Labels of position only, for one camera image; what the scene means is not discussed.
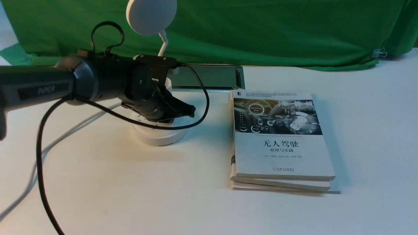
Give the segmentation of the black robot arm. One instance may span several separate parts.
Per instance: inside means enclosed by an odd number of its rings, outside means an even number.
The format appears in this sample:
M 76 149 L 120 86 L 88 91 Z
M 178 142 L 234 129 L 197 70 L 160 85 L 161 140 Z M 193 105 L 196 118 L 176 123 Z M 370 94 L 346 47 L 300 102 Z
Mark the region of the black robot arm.
M 180 65 L 171 57 L 130 58 L 81 50 L 52 67 L 1 66 L 1 140 L 7 135 L 7 112 L 67 96 L 71 105 L 118 98 L 124 108 L 149 122 L 192 118 L 195 107 L 173 97 L 165 85 L 169 70 Z

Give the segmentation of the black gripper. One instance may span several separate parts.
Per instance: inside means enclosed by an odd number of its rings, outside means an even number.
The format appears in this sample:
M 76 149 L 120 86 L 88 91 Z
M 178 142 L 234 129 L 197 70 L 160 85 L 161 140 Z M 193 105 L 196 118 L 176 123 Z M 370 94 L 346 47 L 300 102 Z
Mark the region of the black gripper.
M 132 64 L 127 73 L 126 87 L 121 94 L 123 106 L 150 122 L 173 122 L 178 117 L 195 117 L 195 106 L 171 98 L 170 107 L 165 100 L 168 92 L 162 92 L 160 88 L 152 80 L 145 65 Z

